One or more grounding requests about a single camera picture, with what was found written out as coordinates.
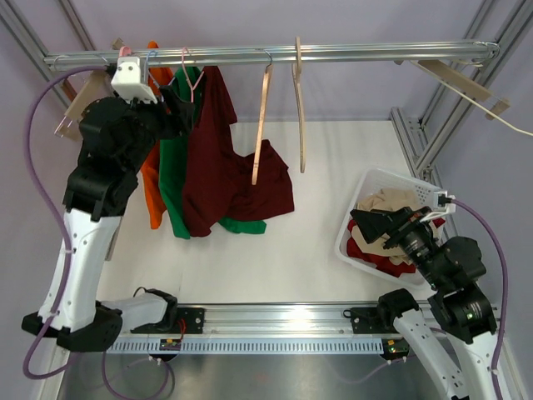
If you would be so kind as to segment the bright red t shirt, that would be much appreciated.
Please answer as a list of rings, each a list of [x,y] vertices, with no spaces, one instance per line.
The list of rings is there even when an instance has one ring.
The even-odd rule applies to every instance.
[[[400,248],[383,249],[383,238],[373,243],[367,243],[353,220],[348,223],[347,230],[350,233],[350,237],[346,242],[346,254],[350,258],[369,262],[378,271],[395,278],[400,277],[402,274],[412,274],[416,271],[416,267],[407,259]]]

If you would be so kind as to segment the beige t shirt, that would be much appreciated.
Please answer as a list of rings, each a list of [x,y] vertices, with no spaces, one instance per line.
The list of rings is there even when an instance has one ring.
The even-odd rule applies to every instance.
[[[380,192],[365,197],[359,201],[356,205],[356,210],[368,211],[373,209],[395,212],[403,207],[409,207],[415,211],[421,208],[421,204],[412,190],[400,190],[395,188],[383,188]],[[407,255],[399,247],[394,247],[385,250],[383,244],[387,237],[381,237],[374,243],[367,243],[362,236],[361,230],[358,227],[351,229],[351,237],[355,240],[357,246],[363,253],[384,257],[395,266],[399,266],[402,263],[411,267],[412,262],[408,259]]]

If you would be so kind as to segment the wooden hanger with metal hook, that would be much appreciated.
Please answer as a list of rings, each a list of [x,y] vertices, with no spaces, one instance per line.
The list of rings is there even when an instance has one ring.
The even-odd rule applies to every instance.
[[[268,96],[270,92],[271,75],[272,75],[272,70],[273,70],[271,54],[266,49],[264,49],[263,52],[268,56],[268,64],[266,65],[265,72],[263,73],[263,78],[262,78],[262,95],[261,95],[260,108],[259,108],[257,140],[256,140],[254,159],[253,159],[253,165],[252,165],[252,186],[255,186],[257,184],[257,179],[258,179],[258,173],[259,173],[259,167],[260,167],[260,161],[261,161],[264,124],[266,121],[266,113],[267,113],[267,100],[268,100]]]

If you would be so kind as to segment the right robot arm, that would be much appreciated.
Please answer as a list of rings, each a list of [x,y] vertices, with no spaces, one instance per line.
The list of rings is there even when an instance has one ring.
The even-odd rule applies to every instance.
[[[456,355],[446,352],[405,289],[379,297],[376,320],[407,341],[440,398],[508,399],[511,393],[498,368],[504,319],[495,316],[477,284],[486,273],[481,250],[468,237],[455,236],[438,244],[429,226],[430,215],[429,207],[351,211],[366,243],[385,238],[383,248],[401,249],[430,284],[431,313]]]

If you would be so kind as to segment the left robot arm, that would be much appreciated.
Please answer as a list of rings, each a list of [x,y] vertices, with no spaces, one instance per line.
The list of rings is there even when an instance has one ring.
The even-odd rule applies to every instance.
[[[168,333],[177,326],[177,299],[161,290],[97,300],[102,267],[141,166],[159,141],[192,130],[193,104],[170,85],[160,94],[155,102],[98,99],[79,123],[82,148],[67,179],[60,219],[66,237],[46,302],[22,320],[24,331],[53,338],[72,353],[104,352],[121,333],[138,328]]]

